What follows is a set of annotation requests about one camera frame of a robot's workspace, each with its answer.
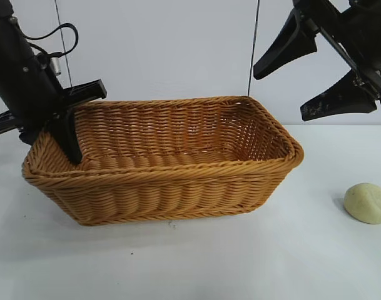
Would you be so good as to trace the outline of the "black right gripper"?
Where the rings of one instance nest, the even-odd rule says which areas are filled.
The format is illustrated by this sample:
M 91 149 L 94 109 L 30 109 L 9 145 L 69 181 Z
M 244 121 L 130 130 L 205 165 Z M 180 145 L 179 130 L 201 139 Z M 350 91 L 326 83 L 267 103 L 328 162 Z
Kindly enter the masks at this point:
M 263 79 L 285 64 L 317 52 L 318 32 L 350 71 L 300 107 L 302 120 L 375 111 L 376 102 L 381 104 L 381 1 L 349 1 L 343 12 L 330 1 L 294 1 L 293 5 L 277 38 L 254 64 L 253 77 Z

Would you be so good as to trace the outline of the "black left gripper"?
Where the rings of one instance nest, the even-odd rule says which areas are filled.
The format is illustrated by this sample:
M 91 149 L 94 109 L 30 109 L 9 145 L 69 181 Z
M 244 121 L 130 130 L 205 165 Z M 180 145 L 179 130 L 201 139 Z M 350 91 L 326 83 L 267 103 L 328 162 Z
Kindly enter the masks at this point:
M 30 146 L 41 131 L 49 131 L 72 164 L 83 155 L 78 143 L 74 108 L 104 99 L 101 80 L 63 88 L 57 79 L 56 61 L 65 52 L 48 53 L 33 44 L 14 17 L 10 1 L 0 1 L 0 98 L 8 110 L 0 114 L 0 134 L 19 130 L 19 139 Z

